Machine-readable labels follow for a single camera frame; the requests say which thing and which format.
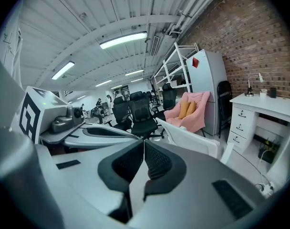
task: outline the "metal shelving unit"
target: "metal shelving unit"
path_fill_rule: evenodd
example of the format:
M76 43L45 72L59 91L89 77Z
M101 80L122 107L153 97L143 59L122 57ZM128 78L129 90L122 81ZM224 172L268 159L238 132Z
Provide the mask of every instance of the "metal shelving unit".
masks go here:
M159 88L160 83L164 84L165 81L171 83L172 79L176 75L182 75L182 78L184 78L186 84L173 86L173 88L186 87L187 91L190 93L191 83L189 82L187 77L188 70L185 64L185 60L187 60L188 55L192 54L194 51L197 51L197 46L195 44L178 46L176 42L174 43L174 46L175 46L174 51L169 55L169 57L166 60L163 60L161 68L158 70L156 74L154 74L155 83Z

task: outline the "brick wall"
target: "brick wall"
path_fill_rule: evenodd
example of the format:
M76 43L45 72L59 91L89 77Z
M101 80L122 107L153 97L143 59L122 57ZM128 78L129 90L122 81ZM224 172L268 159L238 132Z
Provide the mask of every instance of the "brick wall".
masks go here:
M248 77L253 92L277 88L290 98L290 32L269 0L214 0L179 41L223 55L235 96L245 92Z

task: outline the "refrigerator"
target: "refrigerator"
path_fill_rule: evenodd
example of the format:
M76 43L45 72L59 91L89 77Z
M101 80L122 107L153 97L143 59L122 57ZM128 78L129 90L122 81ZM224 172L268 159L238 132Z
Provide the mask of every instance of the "refrigerator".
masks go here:
M198 66L193 66L196 58ZM205 124L203 130L210 135L219 131L217 86L227 80L226 68L222 55L218 52L201 50L186 60L190 81L194 93L210 91L205 110Z

